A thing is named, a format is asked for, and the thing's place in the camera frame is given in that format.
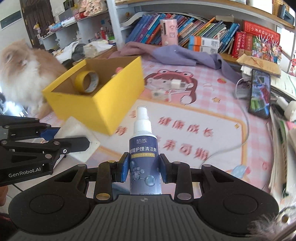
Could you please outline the white charger plug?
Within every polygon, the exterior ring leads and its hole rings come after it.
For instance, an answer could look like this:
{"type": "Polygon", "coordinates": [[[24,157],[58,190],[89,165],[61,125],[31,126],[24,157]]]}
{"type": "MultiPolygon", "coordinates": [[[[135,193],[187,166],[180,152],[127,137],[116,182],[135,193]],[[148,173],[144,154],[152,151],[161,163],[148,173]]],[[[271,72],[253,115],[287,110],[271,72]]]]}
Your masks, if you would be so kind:
{"type": "Polygon", "coordinates": [[[182,82],[182,80],[173,79],[171,81],[171,88],[173,89],[184,89],[185,87],[186,87],[186,84],[182,82]]]}

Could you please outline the red book box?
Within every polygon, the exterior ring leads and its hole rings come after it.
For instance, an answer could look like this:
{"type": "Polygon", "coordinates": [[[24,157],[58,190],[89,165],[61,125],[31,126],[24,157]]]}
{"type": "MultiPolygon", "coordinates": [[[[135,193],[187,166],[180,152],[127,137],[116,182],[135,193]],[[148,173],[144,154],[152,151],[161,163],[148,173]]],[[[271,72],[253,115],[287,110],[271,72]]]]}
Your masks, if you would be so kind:
{"type": "Polygon", "coordinates": [[[234,35],[232,57],[255,56],[268,61],[281,58],[280,34],[262,25],[243,21],[242,30],[234,35]]]}

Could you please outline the yellow cardboard box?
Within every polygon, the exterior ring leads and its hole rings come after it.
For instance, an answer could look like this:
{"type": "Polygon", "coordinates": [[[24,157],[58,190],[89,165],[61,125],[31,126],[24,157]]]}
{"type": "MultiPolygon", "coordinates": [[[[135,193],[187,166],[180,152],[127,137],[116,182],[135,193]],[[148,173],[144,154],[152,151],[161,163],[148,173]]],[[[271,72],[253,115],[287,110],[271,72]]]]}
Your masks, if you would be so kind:
{"type": "Polygon", "coordinates": [[[43,90],[43,96],[60,120],[74,117],[88,128],[112,135],[144,91],[140,56],[87,59],[76,64],[43,90]],[[122,67],[114,78],[115,70],[122,67]],[[82,71],[95,71],[99,84],[91,94],[81,94],[74,80],[82,71]]]}

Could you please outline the pink plush toy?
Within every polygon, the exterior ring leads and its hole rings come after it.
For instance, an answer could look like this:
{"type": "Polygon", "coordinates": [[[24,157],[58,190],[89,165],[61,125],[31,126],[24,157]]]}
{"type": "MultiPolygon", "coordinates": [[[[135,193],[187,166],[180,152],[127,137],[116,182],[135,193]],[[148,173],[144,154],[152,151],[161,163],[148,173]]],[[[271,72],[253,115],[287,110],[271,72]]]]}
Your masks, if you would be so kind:
{"type": "Polygon", "coordinates": [[[112,75],[112,77],[111,78],[114,78],[119,72],[121,72],[123,70],[123,68],[122,67],[118,67],[118,68],[116,68],[116,70],[115,70],[115,74],[114,75],[112,75]]]}

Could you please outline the purple cloth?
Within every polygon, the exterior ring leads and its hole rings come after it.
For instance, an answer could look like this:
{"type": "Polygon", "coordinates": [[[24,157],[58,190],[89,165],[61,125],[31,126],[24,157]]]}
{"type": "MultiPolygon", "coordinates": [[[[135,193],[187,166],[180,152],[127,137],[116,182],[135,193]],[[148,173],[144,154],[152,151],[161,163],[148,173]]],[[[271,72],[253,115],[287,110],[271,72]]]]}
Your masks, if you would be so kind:
{"type": "Polygon", "coordinates": [[[195,52],[178,45],[157,47],[138,42],[128,42],[121,50],[112,53],[109,57],[146,56],[150,61],[164,65],[196,66],[204,65],[214,70],[220,69],[223,76],[233,83],[241,79],[236,72],[219,54],[195,52]]]}

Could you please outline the white bookshelf frame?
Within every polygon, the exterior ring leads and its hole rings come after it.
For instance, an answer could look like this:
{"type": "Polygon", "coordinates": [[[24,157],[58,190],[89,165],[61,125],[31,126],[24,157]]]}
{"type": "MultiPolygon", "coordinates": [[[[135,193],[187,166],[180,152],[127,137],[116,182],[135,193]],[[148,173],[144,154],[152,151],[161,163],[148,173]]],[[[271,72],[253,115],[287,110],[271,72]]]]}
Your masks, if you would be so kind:
{"type": "Polygon", "coordinates": [[[128,28],[121,23],[127,12],[155,11],[196,14],[210,19],[216,15],[234,15],[234,19],[251,21],[273,30],[286,29],[295,33],[295,25],[268,12],[235,1],[107,1],[108,12],[118,49],[125,44],[128,28]]]}

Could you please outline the black smartphone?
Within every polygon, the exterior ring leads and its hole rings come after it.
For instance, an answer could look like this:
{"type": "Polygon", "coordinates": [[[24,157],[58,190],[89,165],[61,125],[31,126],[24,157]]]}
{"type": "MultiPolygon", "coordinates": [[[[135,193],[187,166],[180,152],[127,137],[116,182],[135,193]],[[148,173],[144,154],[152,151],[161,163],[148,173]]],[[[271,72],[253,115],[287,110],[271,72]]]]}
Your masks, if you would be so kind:
{"type": "Polygon", "coordinates": [[[259,118],[268,119],[270,115],[270,75],[253,69],[248,112],[259,118]]]}

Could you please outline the yellow tape roll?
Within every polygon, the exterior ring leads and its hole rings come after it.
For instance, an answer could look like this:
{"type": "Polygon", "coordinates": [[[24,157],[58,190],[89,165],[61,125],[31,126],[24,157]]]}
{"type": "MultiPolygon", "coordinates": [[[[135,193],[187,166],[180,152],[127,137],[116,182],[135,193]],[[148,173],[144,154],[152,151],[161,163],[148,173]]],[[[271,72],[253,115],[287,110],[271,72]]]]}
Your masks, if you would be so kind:
{"type": "Polygon", "coordinates": [[[74,80],[74,88],[81,94],[91,94],[99,84],[99,76],[95,71],[82,71],[74,80]]]}

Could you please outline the pink cylindrical holder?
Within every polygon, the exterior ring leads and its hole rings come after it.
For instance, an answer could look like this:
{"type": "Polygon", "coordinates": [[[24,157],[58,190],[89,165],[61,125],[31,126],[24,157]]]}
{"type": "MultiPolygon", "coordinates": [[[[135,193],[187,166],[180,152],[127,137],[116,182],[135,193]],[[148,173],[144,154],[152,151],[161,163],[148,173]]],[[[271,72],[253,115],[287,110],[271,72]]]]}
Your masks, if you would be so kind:
{"type": "Polygon", "coordinates": [[[176,19],[160,20],[162,46],[178,45],[178,25],[176,19]]]}

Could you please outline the pink checkered table mat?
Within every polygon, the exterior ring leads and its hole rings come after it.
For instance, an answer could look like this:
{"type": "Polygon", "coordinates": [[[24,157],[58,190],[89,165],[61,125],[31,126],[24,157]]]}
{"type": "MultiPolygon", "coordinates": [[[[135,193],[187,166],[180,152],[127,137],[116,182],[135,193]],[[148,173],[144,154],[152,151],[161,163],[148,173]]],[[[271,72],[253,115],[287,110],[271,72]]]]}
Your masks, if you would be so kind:
{"type": "MultiPolygon", "coordinates": [[[[212,164],[259,189],[266,190],[271,170],[268,121],[247,112],[247,104],[233,97],[235,85],[220,70],[205,66],[173,66],[142,59],[144,91],[115,133],[94,131],[100,141],[86,164],[95,167],[129,151],[136,109],[147,107],[159,152],[171,161],[193,168],[212,164]],[[173,79],[184,89],[171,88],[173,79]]],[[[45,122],[61,126],[55,113],[45,122]]]]}

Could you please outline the orange white carton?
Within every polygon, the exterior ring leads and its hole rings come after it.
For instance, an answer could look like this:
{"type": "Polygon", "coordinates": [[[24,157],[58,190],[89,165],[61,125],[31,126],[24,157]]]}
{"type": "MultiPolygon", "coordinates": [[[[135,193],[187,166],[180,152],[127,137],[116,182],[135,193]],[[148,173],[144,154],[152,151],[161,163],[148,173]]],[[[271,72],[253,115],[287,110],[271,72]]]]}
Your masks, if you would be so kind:
{"type": "Polygon", "coordinates": [[[190,36],[188,49],[195,52],[204,52],[208,54],[217,54],[220,48],[220,41],[201,36],[190,36]]]}

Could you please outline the blue white spray bottle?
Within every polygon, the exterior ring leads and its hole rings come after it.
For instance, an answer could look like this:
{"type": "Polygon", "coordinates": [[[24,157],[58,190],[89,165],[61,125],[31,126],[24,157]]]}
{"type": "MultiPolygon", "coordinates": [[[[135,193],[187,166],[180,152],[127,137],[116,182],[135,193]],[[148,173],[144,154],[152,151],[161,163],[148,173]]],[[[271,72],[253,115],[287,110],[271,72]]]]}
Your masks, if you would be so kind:
{"type": "Polygon", "coordinates": [[[130,194],[162,193],[158,139],[152,133],[147,107],[143,105],[137,107],[133,136],[129,140],[129,173],[130,194]]]}

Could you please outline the fluffy orange white cat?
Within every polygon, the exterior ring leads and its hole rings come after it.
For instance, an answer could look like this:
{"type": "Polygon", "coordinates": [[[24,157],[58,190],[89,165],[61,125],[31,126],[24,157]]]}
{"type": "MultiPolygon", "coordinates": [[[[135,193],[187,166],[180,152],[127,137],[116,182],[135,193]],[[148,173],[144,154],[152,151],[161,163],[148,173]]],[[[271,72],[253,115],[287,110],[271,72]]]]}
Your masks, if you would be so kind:
{"type": "Polygon", "coordinates": [[[1,52],[1,89],[7,101],[28,109],[28,114],[44,118],[52,108],[42,91],[67,69],[49,52],[30,48],[23,40],[1,52]]]}

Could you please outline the wooden tray box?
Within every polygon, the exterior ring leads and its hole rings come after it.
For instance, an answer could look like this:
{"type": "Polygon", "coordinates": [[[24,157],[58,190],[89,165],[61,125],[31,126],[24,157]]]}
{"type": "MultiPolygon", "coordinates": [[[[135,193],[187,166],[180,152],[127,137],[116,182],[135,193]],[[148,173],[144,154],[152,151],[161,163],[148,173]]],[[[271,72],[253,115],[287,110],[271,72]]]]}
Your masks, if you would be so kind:
{"type": "Polygon", "coordinates": [[[110,55],[114,52],[117,51],[117,47],[116,46],[113,46],[111,47],[110,49],[108,50],[104,50],[104,51],[101,51],[98,53],[98,55],[89,55],[89,56],[86,56],[84,58],[82,58],[81,60],[78,60],[76,62],[73,62],[73,66],[75,66],[76,64],[80,63],[82,60],[87,60],[87,59],[107,59],[110,57],[110,55]]]}

